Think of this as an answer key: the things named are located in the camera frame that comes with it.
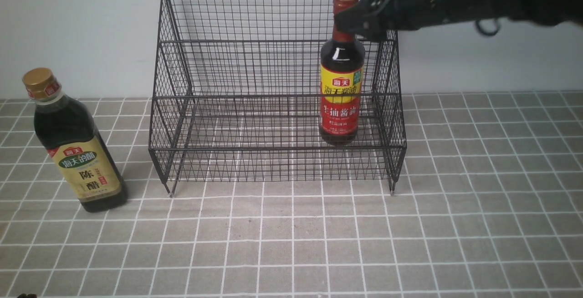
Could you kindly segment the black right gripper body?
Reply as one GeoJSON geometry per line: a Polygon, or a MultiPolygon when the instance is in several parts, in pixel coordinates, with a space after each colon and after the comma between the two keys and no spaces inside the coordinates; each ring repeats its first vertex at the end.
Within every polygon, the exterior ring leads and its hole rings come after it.
{"type": "Polygon", "coordinates": [[[360,0],[335,15],[339,31],[371,42],[387,40],[388,31],[416,31],[448,22],[446,0],[360,0]]]}

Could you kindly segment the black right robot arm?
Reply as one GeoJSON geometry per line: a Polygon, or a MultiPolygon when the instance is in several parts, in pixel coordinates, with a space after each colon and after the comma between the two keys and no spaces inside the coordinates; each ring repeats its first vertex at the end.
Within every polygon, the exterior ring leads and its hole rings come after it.
{"type": "Polygon", "coordinates": [[[528,21],[552,27],[582,24],[582,0],[360,0],[334,16],[337,30],[383,42],[387,31],[473,22],[483,36],[500,30],[499,20],[528,21]]]}

